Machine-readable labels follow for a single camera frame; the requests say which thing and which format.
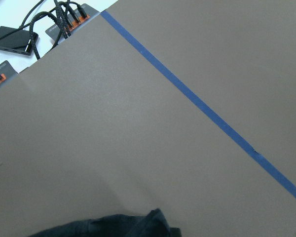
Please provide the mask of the blue tape grid lines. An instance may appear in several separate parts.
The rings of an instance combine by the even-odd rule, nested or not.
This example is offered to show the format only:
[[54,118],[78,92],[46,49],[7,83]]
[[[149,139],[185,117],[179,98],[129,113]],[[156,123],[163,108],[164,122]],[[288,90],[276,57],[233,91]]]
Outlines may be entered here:
[[159,59],[144,47],[126,28],[124,28],[106,10],[101,16],[132,45],[153,67],[155,67],[172,85],[174,85],[190,102],[204,113],[218,128],[220,128],[232,141],[234,141],[246,154],[248,154],[261,168],[296,199],[296,185],[282,172],[270,163],[262,154],[246,141],[236,130],[212,110],[201,98],[187,87],[174,73],[172,73]]

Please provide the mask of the orange black power strip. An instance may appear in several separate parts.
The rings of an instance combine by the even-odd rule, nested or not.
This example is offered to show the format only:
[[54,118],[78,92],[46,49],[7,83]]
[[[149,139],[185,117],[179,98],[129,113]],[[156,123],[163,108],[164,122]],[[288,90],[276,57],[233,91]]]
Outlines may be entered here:
[[[76,3],[70,3],[70,5],[76,6],[76,9],[68,10],[67,20],[71,24],[67,26],[67,29],[72,34],[82,25],[86,24],[91,19],[98,16],[100,13],[96,9],[92,8],[87,4],[81,4],[80,7],[77,7]],[[54,24],[51,27],[45,30],[45,33],[55,41],[60,30],[59,27]]]

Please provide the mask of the black printed t-shirt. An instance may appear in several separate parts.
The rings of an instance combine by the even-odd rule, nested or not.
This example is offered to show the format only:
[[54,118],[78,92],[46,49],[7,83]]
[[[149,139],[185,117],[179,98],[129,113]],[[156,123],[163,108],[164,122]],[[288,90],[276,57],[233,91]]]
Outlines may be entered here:
[[157,208],[146,216],[116,214],[70,222],[33,234],[34,237],[181,237]]

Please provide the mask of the black usb hub box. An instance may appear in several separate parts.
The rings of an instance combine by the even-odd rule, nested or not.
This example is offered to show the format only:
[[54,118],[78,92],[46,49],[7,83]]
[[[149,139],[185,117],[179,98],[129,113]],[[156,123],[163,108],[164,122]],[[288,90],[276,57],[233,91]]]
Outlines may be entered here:
[[0,50],[30,56],[33,51],[32,42],[36,43],[38,34],[27,30],[16,31],[16,28],[0,26]]

